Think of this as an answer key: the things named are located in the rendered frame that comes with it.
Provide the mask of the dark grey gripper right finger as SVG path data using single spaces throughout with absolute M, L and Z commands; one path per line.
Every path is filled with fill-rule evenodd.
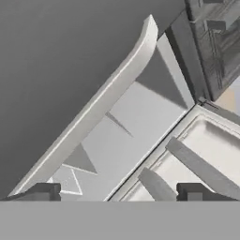
M 178 192 L 177 201 L 224 202 L 233 200 L 233 198 L 211 191 L 201 183 L 178 183 L 176 190 Z

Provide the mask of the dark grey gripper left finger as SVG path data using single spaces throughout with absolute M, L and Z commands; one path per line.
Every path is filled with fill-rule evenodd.
M 25 202 L 60 202 L 61 196 L 60 183 L 37 183 L 27 189 L 25 192 L 8 196 L 3 202 L 9 201 L 25 201 Z

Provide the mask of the long grey door rack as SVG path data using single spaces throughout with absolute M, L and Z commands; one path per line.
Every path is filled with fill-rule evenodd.
M 216 193 L 240 200 L 240 187 L 182 142 L 172 137 L 166 149 Z

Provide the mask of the short grey door rack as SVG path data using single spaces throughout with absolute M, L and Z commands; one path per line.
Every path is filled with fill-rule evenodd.
M 156 202 L 176 201 L 175 192 L 156 172 L 144 168 L 138 179 Z

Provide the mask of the light grey fridge front panel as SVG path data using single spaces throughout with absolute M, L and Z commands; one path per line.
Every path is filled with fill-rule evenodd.
M 51 180 L 64 201 L 105 201 L 194 105 L 166 35 L 149 64 Z

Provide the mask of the grey wooden cupboard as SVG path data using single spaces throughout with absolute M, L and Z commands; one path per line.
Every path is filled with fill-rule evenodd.
M 185 0 L 212 100 L 240 76 L 240 0 Z

